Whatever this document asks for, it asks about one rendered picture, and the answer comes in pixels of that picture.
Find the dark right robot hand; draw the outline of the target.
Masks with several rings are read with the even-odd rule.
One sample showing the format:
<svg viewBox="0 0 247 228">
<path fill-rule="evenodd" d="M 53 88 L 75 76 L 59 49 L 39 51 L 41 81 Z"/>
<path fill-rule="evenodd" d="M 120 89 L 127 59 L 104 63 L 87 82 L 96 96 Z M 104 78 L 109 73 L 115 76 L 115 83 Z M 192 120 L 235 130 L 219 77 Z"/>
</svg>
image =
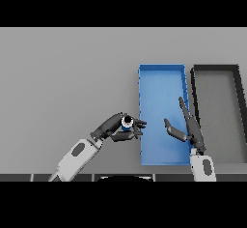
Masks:
<svg viewBox="0 0 247 228">
<path fill-rule="evenodd" d="M 202 156 L 206 151 L 206 145 L 201 128 L 195 117 L 188 111 L 183 98 L 179 97 L 178 101 L 186 123 L 187 133 L 173 127 L 167 119 L 164 119 L 164 127 L 166 128 L 167 133 L 172 137 L 182 142 L 189 141 L 197 154 Z"/>
</svg>

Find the dark left robot hand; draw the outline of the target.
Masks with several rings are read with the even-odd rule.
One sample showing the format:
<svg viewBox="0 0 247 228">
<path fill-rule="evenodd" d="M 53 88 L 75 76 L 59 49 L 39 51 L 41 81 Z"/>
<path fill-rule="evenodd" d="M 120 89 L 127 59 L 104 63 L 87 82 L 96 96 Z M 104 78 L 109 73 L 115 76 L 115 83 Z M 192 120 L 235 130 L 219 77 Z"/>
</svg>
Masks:
<svg viewBox="0 0 247 228">
<path fill-rule="evenodd" d="M 133 125 L 130 131 L 122 130 L 122 118 L 127 113 L 119 112 L 117 114 L 112 115 L 105 122 L 103 122 L 95 131 L 91 132 L 91 137 L 97 141 L 98 139 L 103 140 L 110 137 L 114 142 L 131 140 L 133 138 L 138 138 L 143 134 L 141 128 L 145 128 L 147 123 L 145 121 L 133 119 Z"/>
</svg>

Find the blue pipe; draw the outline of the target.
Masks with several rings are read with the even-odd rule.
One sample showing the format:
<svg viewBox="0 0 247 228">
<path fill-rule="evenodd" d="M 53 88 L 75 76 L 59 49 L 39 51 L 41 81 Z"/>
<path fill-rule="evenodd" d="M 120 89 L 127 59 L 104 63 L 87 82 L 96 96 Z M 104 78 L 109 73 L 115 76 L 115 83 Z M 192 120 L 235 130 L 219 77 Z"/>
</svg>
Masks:
<svg viewBox="0 0 247 228">
<path fill-rule="evenodd" d="M 130 131 L 133 125 L 133 119 L 126 115 L 122 118 L 122 130 L 123 131 Z"/>
</svg>

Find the dark grey bin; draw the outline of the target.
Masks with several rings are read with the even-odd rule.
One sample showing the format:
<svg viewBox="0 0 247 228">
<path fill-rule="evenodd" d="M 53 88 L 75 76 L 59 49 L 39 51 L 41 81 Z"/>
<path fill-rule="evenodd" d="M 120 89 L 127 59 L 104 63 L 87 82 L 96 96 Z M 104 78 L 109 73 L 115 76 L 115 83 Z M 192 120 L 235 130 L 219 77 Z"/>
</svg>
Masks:
<svg viewBox="0 0 247 228">
<path fill-rule="evenodd" d="M 194 65 L 196 119 L 215 163 L 247 163 L 247 105 L 239 65 Z"/>
</svg>

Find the blue bin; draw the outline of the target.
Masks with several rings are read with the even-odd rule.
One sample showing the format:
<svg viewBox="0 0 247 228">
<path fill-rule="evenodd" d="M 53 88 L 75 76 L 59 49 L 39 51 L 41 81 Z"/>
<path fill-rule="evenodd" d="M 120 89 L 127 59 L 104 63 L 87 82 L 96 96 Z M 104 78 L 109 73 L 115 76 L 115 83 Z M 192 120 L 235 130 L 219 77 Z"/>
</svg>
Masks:
<svg viewBox="0 0 247 228">
<path fill-rule="evenodd" d="M 179 107 L 182 97 L 189 107 L 184 64 L 140 64 L 139 119 L 147 123 L 141 136 L 141 164 L 145 166 L 189 165 L 191 145 L 166 131 L 164 119 L 187 132 Z"/>
</svg>

